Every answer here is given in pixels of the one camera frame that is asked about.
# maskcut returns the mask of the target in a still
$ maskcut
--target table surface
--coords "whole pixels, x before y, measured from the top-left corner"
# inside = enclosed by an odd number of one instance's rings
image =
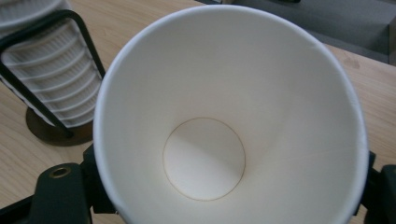
[[[72,0],[86,22],[105,68],[136,33],[159,18],[201,5],[193,0]],[[344,66],[360,98],[375,169],[396,164],[396,67],[328,48]],[[91,144],[53,147],[25,124],[27,106],[0,84],[0,208],[34,193],[38,176],[53,165],[81,162]],[[363,223],[364,208],[350,223]],[[94,223],[123,223],[116,215],[94,215]]]

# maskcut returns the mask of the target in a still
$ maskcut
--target dark base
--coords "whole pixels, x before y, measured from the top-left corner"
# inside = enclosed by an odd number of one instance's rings
[[[30,132],[47,144],[57,147],[71,147],[92,140],[92,121],[76,128],[70,128],[72,137],[66,137],[64,132],[49,125],[31,108],[26,110],[26,124]]]

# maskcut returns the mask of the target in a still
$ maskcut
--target wooden table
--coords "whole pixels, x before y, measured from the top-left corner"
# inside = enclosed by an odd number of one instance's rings
[[[105,68],[136,33],[182,8],[201,5],[193,0],[72,0],[86,22]],[[358,93],[375,168],[396,164],[396,67],[333,48]],[[82,161],[90,143],[53,147],[35,138],[24,119],[26,105],[0,85],[0,207],[34,193],[37,177],[53,165]],[[363,223],[364,210],[350,223]],[[95,215],[95,223],[123,223],[115,215]]]

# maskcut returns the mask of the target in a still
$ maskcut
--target white paper cup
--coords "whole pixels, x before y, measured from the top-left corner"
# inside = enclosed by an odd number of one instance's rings
[[[93,122],[101,180],[127,223],[348,223],[367,176],[340,63],[247,7],[152,23],[108,69]]]

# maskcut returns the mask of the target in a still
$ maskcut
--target wooden surface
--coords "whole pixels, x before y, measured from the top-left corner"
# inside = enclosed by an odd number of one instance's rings
[[[73,0],[108,68],[122,46],[144,27],[171,12],[200,5],[193,0]],[[364,112],[375,168],[396,164],[396,67],[330,47],[355,87]],[[90,143],[52,147],[27,129],[26,105],[0,84],[0,208],[34,193],[37,177],[53,165],[82,161]],[[350,223],[363,223],[364,209]],[[94,223],[123,223],[116,215],[94,215]]]

